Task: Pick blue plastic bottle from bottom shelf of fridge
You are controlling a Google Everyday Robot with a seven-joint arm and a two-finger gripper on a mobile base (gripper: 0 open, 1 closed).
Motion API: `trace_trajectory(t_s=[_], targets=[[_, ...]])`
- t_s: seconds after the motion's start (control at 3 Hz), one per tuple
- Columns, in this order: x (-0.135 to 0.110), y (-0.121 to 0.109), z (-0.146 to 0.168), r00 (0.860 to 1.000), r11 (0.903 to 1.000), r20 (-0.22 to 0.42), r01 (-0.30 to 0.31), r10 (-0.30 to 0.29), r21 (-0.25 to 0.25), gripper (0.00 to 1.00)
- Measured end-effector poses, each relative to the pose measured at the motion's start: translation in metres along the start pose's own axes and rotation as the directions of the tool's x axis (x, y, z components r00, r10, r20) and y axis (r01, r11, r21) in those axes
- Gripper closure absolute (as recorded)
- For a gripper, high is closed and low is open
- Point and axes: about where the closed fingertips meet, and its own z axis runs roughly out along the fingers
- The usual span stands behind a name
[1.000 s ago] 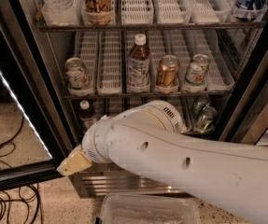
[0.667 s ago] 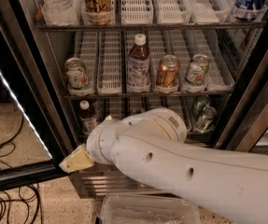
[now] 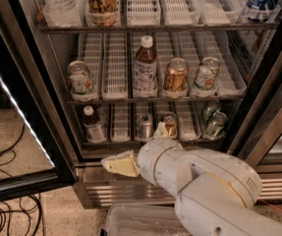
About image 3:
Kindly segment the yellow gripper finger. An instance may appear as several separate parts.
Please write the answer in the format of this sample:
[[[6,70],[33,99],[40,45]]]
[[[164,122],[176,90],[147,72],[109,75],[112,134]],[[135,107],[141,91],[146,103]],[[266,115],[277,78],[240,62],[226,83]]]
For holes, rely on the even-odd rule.
[[[159,122],[158,126],[154,132],[154,137],[156,139],[160,138],[167,138],[169,136],[168,131],[166,129],[165,123],[164,122]]]
[[[132,150],[105,157],[101,160],[101,164],[110,173],[127,177],[138,177],[140,175],[137,157]]]

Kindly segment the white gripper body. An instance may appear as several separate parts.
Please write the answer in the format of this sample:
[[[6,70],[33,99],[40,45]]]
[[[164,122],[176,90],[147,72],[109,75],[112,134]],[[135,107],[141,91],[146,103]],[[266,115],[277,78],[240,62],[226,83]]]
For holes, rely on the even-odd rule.
[[[177,195],[193,181],[192,168],[183,159],[185,150],[180,143],[169,139],[156,139],[145,144],[138,154],[141,176],[170,195]]]

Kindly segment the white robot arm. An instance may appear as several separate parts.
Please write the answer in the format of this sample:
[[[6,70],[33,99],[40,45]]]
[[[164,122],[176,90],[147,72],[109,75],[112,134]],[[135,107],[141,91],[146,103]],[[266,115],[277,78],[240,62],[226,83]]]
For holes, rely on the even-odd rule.
[[[141,176],[175,198],[175,212],[194,236],[282,236],[282,223],[253,211],[262,191],[242,159],[207,148],[187,150],[160,127],[138,152],[105,157],[109,172]]]

